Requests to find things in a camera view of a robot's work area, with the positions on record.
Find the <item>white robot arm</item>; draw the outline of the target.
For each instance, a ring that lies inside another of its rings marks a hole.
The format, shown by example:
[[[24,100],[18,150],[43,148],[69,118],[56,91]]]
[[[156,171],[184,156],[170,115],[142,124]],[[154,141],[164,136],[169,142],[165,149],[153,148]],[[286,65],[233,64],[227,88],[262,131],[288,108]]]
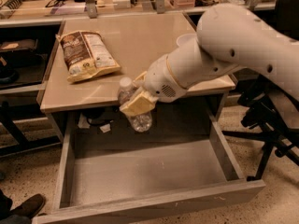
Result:
[[[201,16],[196,36],[165,54],[141,75],[140,88],[120,107],[128,117],[171,103],[198,83],[243,68],[266,77],[299,98],[299,44],[277,32],[251,11],[218,4]]]

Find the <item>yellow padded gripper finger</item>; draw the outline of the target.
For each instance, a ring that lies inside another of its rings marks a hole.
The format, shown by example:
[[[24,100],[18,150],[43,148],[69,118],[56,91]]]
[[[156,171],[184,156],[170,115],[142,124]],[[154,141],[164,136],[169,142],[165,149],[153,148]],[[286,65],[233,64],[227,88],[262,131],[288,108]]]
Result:
[[[143,73],[141,73],[138,77],[135,78],[135,84],[142,84],[145,80],[147,72],[144,71]]]
[[[143,87],[139,87],[130,99],[120,107],[120,112],[128,117],[134,117],[150,112],[156,105],[158,97],[152,95]]]

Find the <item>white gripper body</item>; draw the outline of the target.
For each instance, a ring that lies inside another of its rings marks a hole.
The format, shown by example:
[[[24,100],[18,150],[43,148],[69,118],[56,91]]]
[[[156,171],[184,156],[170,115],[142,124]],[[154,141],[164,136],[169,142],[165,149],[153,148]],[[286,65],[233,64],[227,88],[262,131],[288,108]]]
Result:
[[[187,93],[173,78],[167,55],[149,67],[143,88],[164,103],[171,103]]]

